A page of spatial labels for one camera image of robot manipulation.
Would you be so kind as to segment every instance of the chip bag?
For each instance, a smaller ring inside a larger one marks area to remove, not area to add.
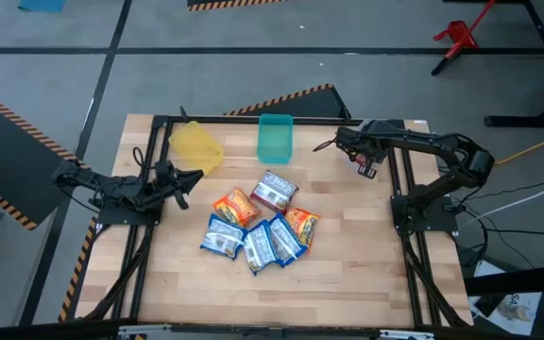
[[[246,236],[245,229],[233,226],[212,213],[205,239],[200,247],[234,260]]]
[[[281,213],[270,221],[270,239],[276,253],[277,263],[285,267],[297,260],[308,249],[301,244]]]
[[[245,237],[246,262],[253,275],[257,275],[257,272],[277,261],[272,241],[270,241],[268,223],[266,220],[258,223]]]
[[[312,238],[314,237],[314,224],[320,219],[320,215],[290,207],[284,217],[289,222],[299,241],[308,247],[309,253],[312,247]]]
[[[256,207],[240,188],[234,188],[229,194],[213,203],[213,208],[226,221],[246,227],[262,211]]]
[[[266,207],[277,212],[285,213],[289,202],[299,188],[276,174],[266,171],[262,180],[257,184],[251,197],[262,202]]]

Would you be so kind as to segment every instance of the blue snack bag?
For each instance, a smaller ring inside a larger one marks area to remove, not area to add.
[[[200,247],[234,260],[246,235],[245,229],[234,226],[212,213],[205,239]]]
[[[297,260],[308,248],[299,242],[289,222],[284,219],[281,213],[270,221],[270,239],[276,253],[277,263],[285,267],[294,260]]]
[[[246,235],[244,244],[246,262],[253,275],[257,275],[257,272],[277,260],[272,241],[270,241],[268,221],[264,220],[253,227]]]

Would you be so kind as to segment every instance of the yellow cable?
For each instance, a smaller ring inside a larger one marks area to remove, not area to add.
[[[517,157],[519,157],[519,156],[521,156],[521,155],[523,155],[523,154],[526,154],[526,153],[528,153],[528,152],[530,152],[530,151],[532,151],[532,150],[538,149],[538,148],[540,148],[540,147],[543,146],[543,145],[544,145],[544,142],[543,142],[543,143],[539,143],[539,144],[537,144],[537,145],[535,145],[535,146],[529,147],[529,148],[525,149],[524,151],[518,152],[517,154],[515,154],[515,155],[513,155],[513,156],[507,157],[507,158],[504,159],[504,160],[495,161],[495,165],[505,164],[505,163],[507,163],[507,162],[509,162],[509,161],[511,161],[511,160],[513,160],[513,159],[516,159]]]

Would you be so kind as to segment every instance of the red object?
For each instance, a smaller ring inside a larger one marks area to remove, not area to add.
[[[488,1],[486,6],[484,7],[484,10],[482,10],[482,13],[478,15],[476,20],[471,25],[471,28],[468,28],[468,26],[462,20],[453,21],[449,23],[449,27],[445,31],[433,37],[435,41],[439,41],[440,39],[449,35],[450,38],[454,41],[454,45],[450,48],[449,52],[447,52],[444,58],[446,59],[452,58],[454,54],[456,54],[458,51],[461,50],[461,48],[464,48],[464,47],[478,48],[478,44],[473,39],[471,32],[480,23],[482,18],[484,18],[484,16],[488,13],[492,5],[495,4],[495,1],[496,0]]]

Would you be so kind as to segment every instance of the teal plastic container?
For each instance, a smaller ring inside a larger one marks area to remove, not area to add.
[[[266,164],[287,164],[293,156],[293,116],[262,114],[257,157]]]

